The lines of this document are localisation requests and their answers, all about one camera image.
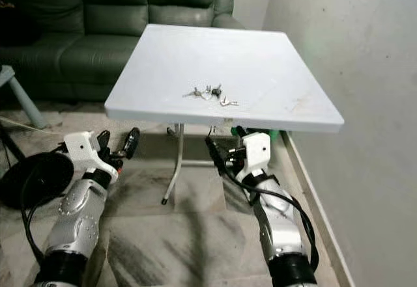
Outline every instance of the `white table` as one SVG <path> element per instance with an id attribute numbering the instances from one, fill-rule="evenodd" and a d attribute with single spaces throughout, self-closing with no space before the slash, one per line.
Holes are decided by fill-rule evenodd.
<path id="1" fill-rule="evenodd" d="M 183 97 L 222 84 L 217 98 Z M 106 100 L 108 117 L 184 124 L 337 132 L 344 121 L 285 33 L 148 25 Z"/>

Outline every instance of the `baseboard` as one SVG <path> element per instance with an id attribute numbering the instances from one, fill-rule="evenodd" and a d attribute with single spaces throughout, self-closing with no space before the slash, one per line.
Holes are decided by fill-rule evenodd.
<path id="1" fill-rule="evenodd" d="M 291 137 L 291 133 L 281 131 L 281 136 L 295 169 L 298 180 L 300 181 L 300 184 L 305 192 L 305 196 L 313 214 L 314 221 L 320 230 L 324 246 L 326 247 L 339 284 L 341 287 L 355 287 L 352 275 L 349 271 L 349 268 L 347 267 L 343 253 L 333 233 L 332 226 L 330 225 L 326 212 L 324 212 L 323 205 L 317 196 L 317 192 L 313 183 L 311 182 L 304 163 L 302 162 L 300 154 L 298 153 L 297 147 L 293 141 L 293 138 Z"/>

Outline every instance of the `leather sofa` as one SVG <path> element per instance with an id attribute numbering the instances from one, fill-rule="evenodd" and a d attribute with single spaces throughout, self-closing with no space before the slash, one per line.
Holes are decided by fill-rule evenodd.
<path id="1" fill-rule="evenodd" d="M 148 23 L 242 28 L 233 0 L 11 1 L 42 36 L 0 48 L 0 64 L 37 99 L 105 100 Z"/>

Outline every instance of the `table leg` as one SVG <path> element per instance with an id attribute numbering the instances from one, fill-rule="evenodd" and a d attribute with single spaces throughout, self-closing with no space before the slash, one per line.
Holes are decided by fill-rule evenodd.
<path id="1" fill-rule="evenodd" d="M 15 77 L 12 77 L 8 84 L 12 88 L 13 93 L 16 95 L 17 99 L 20 102 L 20 105 L 22 105 L 23 110 L 26 112 L 26 115 L 29 117 L 29 119 L 31 119 L 35 127 L 37 127 L 38 129 L 45 128 L 48 125 L 48 123 L 40 114 L 38 108 L 36 108 L 32 100 L 28 97 L 25 90 L 19 84 L 18 80 Z"/>
<path id="2" fill-rule="evenodd" d="M 214 162 L 212 160 L 182 160 L 183 167 L 214 167 Z"/>
<path id="3" fill-rule="evenodd" d="M 167 203 L 168 198 L 169 198 L 169 194 L 171 194 L 171 191 L 174 188 L 175 182 L 177 181 L 178 175 L 179 175 L 180 170 L 181 170 L 183 151 L 184 151 L 184 124 L 180 124 L 180 126 L 179 126 L 179 137 L 178 137 L 177 162 L 175 164 L 175 170 L 174 170 L 174 174 L 172 175 L 172 179 L 171 179 L 171 181 L 168 185 L 165 196 L 162 199 L 162 204 Z"/>

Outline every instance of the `metal table leg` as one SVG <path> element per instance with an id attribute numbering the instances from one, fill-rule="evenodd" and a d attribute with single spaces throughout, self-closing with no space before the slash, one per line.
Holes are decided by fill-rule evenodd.
<path id="1" fill-rule="evenodd" d="M 175 164 L 175 170 L 174 170 L 174 174 L 172 175 L 171 182 L 169 183 L 167 191 L 165 193 L 165 196 L 162 199 L 162 204 L 167 203 L 168 198 L 169 198 L 169 194 L 171 194 L 171 191 L 174 188 L 175 182 L 177 181 L 178 175 L 179 175 L 180 170 L 181 170 L 183 151 L 184 151 L 184 124 L 180 124 L 179 137 L 178 137 L 177 162 Z"/>
<path id="2" fill-rule="evenodd" d="M 169 195 L 174 188 L 175 182 L 177 181 L 178 175 L 180 173 L 181 167 L 213 167 L 214 163 L 212 160 L 186 160 L 183 159 L 184 153 L 184 124 L 175 124 L 175 131 L 171 128 L 167 128 L 168 135 L 178 137 L 178 148 L 177 148 L 177 162 L 175 163 L 175 170 L 172 176 L 171 182 L 168 185 L 165 196 L 163 197 L 161 203 L 166 204 L 169 198 Z"/>

